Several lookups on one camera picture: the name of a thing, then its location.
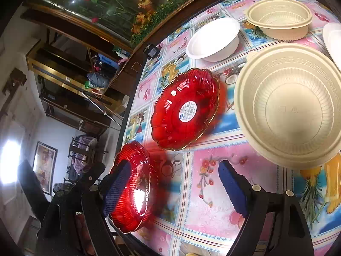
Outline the red glass plate with sticker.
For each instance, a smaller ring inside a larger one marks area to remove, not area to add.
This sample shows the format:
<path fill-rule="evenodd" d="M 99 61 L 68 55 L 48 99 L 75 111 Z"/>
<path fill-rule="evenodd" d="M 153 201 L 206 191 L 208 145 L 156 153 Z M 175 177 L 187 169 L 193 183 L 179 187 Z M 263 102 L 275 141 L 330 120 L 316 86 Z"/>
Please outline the red glass plate with sticker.
<path fill-rule="evenodd" d="M 178 74 L 162 91 L 151 117 L 152 139 L 162 150 L 182 150 L 198 140 L 214 119 L 220 83 L 208 69 Z"/>

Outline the large beige plastic bowl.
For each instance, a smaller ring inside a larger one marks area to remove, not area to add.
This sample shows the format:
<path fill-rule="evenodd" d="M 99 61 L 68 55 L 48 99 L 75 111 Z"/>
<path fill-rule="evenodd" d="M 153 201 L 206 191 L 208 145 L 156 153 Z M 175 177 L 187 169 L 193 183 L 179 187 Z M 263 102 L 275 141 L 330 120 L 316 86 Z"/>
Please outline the large beige plastic bowl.
<path fill-rule="evenodd" d="M 340 152 L 340 72 L 316 49 L 280 43 L 248 53 L 234 105 L 247 141 L 276 165 L 314 168 Z"/>

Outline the small white foam bowl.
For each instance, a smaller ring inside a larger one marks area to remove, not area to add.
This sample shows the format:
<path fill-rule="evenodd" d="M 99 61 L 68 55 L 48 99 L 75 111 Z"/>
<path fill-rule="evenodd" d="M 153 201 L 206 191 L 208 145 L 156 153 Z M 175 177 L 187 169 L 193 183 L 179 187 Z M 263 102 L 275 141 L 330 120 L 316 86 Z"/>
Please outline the small white foam bowl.
<path fill-rule="evenodd" d="M 195 60 L 222 61 L 238 48 L 239 31 L 239 22 L 231 17 L 211 21 L 191 37 L 186 54 Z"/>

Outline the small beige plastic bowl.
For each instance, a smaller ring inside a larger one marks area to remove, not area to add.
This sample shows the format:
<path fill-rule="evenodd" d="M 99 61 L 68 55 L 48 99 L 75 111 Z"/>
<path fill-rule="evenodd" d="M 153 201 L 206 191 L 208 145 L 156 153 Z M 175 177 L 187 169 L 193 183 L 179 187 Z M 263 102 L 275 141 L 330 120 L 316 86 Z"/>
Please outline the small beige plastic bowl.
<path fill-rule="evenodd" d="M 311 10 L 296 0 L 262 0 L 248 8 L 247 21 L 266 36 L 280 41 L 296 41 L 308 33 Z"/>

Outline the large white foam bowl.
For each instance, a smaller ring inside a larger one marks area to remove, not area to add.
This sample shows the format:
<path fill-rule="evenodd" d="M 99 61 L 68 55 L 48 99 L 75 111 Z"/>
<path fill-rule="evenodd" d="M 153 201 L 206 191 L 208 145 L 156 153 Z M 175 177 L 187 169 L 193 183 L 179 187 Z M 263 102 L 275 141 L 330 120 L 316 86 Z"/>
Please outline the large white foam bowl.
<path fill-rule="evenodd" d="M 335 65 L 341 70 L 341 24 L 328 23 L 322 29 L 324 44 Z"/>

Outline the wooden chair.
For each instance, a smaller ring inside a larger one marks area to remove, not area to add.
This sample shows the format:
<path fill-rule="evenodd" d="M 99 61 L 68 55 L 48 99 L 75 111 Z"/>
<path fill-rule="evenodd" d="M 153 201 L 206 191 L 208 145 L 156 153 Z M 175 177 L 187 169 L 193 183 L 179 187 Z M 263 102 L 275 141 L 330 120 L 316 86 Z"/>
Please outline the wooden chair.
<path fill-rule="evenodd" d="M 64 183 L 76 184 L 93 166 L 102 163 L 106 153 L 108 151 L 93 136 L 80 135 L 72 138 Z"/>

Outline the colourful patterned tablecloth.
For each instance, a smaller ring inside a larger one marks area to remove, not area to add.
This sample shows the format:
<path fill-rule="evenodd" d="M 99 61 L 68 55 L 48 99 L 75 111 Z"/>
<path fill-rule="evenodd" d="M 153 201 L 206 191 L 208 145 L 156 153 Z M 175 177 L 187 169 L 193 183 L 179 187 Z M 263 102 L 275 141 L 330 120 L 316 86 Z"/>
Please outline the colourful patterned tablecloth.
<path fill-rule="evenodd" d="M 234 103 L 234 90 L 247 54 L 276 44 L 245 12 L 254 0 L 225 0 L 190 18 L 163 37 L 159 56 L 149 60 L 137 80 L 123 142 L 143 144 L 159 166 L 164 199 L 157 216 L 133 236 L 161 255 L 226 255 L 244 218 L 237 213 L 218 176 L 218 163 L 229 160 L 239 174 L 268 192 L 293 190 L 303 198 L 314 252 L 324 255 L 340 234 L 340 203 L 326 194 L 335 178 L 323 168 L 294 171 L 263 158 L 242 134 Z M 231 17 L 240 24 L 239 45 L 228 58 L 210 63 L 191 59 L 186 45 L 211 21 Z M 191 68 L 208 69 L 220 82 L 220 106 L 207 129 L 183 150 L 161 150 L 152 138 L 154 105 L 163 89 Z"/>

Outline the dark wooden cabinet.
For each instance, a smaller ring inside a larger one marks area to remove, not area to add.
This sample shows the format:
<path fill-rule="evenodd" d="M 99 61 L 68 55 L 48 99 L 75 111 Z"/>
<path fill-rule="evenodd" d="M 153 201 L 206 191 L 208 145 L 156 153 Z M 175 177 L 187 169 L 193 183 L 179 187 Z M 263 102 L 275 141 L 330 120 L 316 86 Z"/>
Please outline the dark wooden cabinet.
<path fill-rule="evenodd" d="M 74 18 L 68 18 L 57 10 L 35 3 L 27 6 L 28 9 L 21 15 L 22 19 L 43 25 L 48 30 L 81 44 L 88 52 L 96 51 L 111 60 L 118 59 L 118 55 L 113 52 L 113 46 L 119 43 L 118 40 L 99 35 L 90 25 L 78 25 Z M 87 73 L 93 71 L 93 67 L 52 44 L 39 41 L 28 52 L 26 59 L 31 71 L 75 94 L 90 97 L 95 103 L 102 104 L 105 112 L 111 114 L 130 112 L 136 84 L 144 66 L 142 57 L 133 55 L 110 77 L 106 87 L 91 91 L 85 87 L 85 81 L 88 79 Z"/>

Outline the small black jar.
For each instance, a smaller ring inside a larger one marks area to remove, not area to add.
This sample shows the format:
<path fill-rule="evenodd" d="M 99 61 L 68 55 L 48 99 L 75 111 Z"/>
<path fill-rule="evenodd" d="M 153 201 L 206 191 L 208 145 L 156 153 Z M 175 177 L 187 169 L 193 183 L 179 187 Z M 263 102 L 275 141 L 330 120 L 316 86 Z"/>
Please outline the small black jar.
<path fill-rule="evenodd" d="M 158 46 L 150 43 L 145 47 L 143 53 L 148 60 L 153 60 L 159 55 L 160 50 Z"/>

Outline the framed wall picture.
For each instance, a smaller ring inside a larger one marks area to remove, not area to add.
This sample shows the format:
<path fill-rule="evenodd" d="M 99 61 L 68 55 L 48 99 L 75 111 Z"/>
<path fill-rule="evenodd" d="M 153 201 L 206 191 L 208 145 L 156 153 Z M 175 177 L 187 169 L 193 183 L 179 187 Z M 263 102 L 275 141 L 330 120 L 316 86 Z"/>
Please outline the framed wall picture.
<path fill-rule="evenodd" d="M 33 171 L 45 194 L 51 195 L 53 174 L 58 150 L 43 142 L 37 141 L 33 160 Z"/>

